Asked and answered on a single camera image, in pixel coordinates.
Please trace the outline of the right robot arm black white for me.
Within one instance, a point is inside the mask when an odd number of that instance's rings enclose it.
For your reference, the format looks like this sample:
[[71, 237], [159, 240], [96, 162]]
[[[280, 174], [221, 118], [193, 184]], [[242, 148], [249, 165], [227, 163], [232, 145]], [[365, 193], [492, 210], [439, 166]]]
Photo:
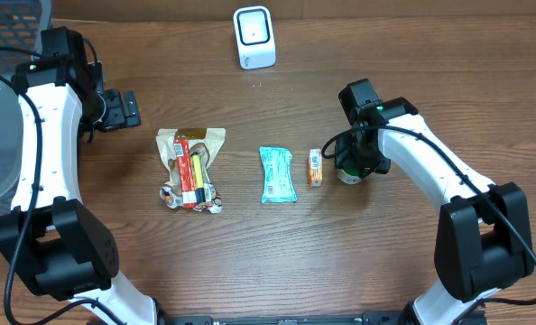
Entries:
[[484, 301], [532, 274], [527, 199], [460, 160], [406, 98], [381, 100], [361, 79], [338, 94], [349, 131], [332, 157], [338, 178], [357, 184], [397, 164], [439, 214], [437, 280], [401, 311], [366, 311], [365, 324], [484, 324]]

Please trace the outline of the orange Kleenex tissue pack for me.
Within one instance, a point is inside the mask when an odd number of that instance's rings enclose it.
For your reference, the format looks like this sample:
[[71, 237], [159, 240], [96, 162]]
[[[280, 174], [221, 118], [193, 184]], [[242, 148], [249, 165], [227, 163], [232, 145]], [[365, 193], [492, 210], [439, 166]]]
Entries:
[[322, 155], [320, 149], [310, 149], [309, 154], [309, 184], [319, 187], [323, 180]]

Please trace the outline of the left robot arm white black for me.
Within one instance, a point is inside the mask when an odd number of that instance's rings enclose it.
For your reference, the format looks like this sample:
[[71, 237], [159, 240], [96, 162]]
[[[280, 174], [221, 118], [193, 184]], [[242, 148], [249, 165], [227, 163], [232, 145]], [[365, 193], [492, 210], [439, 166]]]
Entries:
[[104, 88], [101, 64], [80, 33], [52, 28], [41, 41], [41, 51], [8, 80], [23, 141], [16, 193], [0, 216], [7, 278], [65, 310], [84, 306], [106, 324], [162, 324], [157, 301], [123, 275], [114, 236], [79, 192], [80, 138], [140, 125], [135, 96]]

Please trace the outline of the teal tissue packet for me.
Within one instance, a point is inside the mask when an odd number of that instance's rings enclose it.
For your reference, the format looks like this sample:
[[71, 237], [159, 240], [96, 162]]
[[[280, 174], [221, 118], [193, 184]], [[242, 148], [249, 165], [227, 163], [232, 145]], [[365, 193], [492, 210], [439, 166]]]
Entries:
[[292, 153], [286, 148], [261, 146], [259, 154], [264, 173], [261, 202], [296, 202], [291, 178]]

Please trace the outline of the green lid jar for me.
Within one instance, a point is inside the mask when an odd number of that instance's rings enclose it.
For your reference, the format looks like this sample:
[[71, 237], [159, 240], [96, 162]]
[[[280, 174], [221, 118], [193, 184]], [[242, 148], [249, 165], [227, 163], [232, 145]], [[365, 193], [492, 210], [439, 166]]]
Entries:
[[364, 179], [358, 170], [352, 167], [338, 168], [336, 169], [336, 174], [342, 182], [348, 185], [358, 184]]

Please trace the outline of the beige brown snack bag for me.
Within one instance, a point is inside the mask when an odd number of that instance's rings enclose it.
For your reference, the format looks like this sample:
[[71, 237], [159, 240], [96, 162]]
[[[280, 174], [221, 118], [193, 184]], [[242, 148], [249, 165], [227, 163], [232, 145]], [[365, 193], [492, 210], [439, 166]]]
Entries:
[[[208, 175], [208, 168], [216, 159], [225, 138], [226, 130], [224, 128], [181, 128], [158, 131], [156, 144], [162, 164], [169, 174], [169, 179], [160, 188], [160, 197], [170, 209], [193, 209], [210, 214], [218, 214], [222, 211], [222, 200]], [[173, 148], [175, 139], [188, 139], [189, 151], [197, 153], [201, 160], [206, 201], [198, 204], [196, 208], [183, 206], [180, 174]]]

